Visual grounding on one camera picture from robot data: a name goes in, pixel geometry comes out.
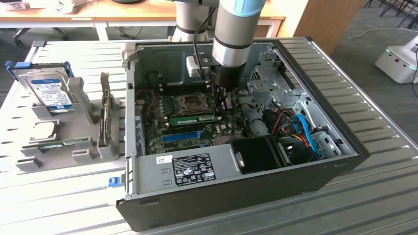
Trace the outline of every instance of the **motherboard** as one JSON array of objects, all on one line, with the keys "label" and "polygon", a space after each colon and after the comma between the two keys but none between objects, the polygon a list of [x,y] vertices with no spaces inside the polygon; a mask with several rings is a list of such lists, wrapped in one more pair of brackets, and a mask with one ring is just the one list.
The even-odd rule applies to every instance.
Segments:
[{"label": "motherboard", "polygon": [[248,135],[237,98],[231,97],[232,108],[221,113],[213,101],[205,84],[137,90],[147,155],[225,144]]}]

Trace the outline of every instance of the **gray carpet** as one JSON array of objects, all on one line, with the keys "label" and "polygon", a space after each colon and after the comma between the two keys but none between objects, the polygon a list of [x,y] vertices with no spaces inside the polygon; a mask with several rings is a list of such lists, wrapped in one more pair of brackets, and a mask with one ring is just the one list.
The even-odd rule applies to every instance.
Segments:
[{"label": "gray carpet", "polygon": [[[378,5],[379,2],[374,1],[370,8],[359,9],[331,57],[412,140],[418,142],[418,125],[410,122],[411,117],[418,117],[418,98],[412,94],[411,85],[395,83],[374,66],[374,62],[386,47],[406,44],[416,33],[403,30],[384,30],[371,32],[358,39],[347,39],[347,36],[358,35],[370,29],[396,27],[402,16],[396,18],[394,16],[395,10],[390,10],[380,18],[379,13],[383,7],[378,8]],[[136,35],[139,29],[139,27],[133,27],[127,32]],[[72,41],[97,40],[93,28],[63,28],[63,31]],[[119,36],[119,31],[115,28],[108,28],[108,35],[111,40],[124,39]],[[32,41],[60,40],[60,35],[49,28],[30,29],[21,37],[24,47],[14,46],[12,36],[12,31],[0,29],[0,68],[6,60],[24,60]],[[144,27],[137,39],[160,39],[165,37],[165,27]],[[0,91],[8,90],[12,82],[5,69],[0,69]]]}]

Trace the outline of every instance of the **wooden table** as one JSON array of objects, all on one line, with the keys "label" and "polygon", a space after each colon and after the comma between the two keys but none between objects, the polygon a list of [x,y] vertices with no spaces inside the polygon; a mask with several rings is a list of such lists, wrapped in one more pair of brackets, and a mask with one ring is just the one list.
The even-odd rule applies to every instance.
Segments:
[{"label": "wooden table", "polygon": [[[95,27],[99,40],[107,41],[107,27],[176,25],[176,5],[165,0],[145,0],[135,4],[99,0],[77,6],[76,11],[65,15],[39,8],[0,12],[0,28]],[[268,28],[263,35],[276,37],[284,19],[268,0],[259,20],[259,25]]]}]

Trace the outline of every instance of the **metal table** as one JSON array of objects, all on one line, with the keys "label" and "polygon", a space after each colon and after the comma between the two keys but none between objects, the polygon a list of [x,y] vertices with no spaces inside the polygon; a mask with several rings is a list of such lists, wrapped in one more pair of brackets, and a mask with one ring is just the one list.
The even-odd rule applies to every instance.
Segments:
[{"label": "metal table", "polygon": [[[380,235],[418,231],[416,145],[316,44],[304,38],[280,41],[372,156],[318,192],[140,234]],[[30,49],[26,61],[48,63],[65,57],[75,75],[85,80],[91,99],[100,91],[99,74],[107,71],[112,92],[123,97],[121,45],[123,41],[48,42],[45,47]],[[18,128],[13,121],[21,118],[12,117],[21,116],[20,109],[29,103],[24,94],[14,83],[0,113],[8,123],[4,129]],[[6,142],[18,138],[8,132],[1,135],[0,153],[13,144]],[[123,159],[26,174],[13,171],[12,166],[13,157],[1,157],[0,234],[133,234],[112,205],[120,188],[105,188],[108,177],[124,170]]]}]

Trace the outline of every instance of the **circuit board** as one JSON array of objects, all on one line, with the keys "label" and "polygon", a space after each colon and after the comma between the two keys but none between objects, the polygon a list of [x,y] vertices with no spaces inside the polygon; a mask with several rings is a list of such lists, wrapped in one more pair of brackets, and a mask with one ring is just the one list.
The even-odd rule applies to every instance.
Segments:
[{"label": "circuit board", "polygon": [[221,115],[215,115],[211,107],[211,93],[199,93],[207,100],[207,112],[195,116],[173,118],[187,120],[184,125],[172,125],[167,102],[181,100],[188,94],[167,95],[160,90],[143,90],[136,96],[137,110],[141,113],[144,122],[145,154],[157,154],[200,148],[228,143],[229,140],[243,138],[244,130],[243,113],[240,108],[227,110]]}]

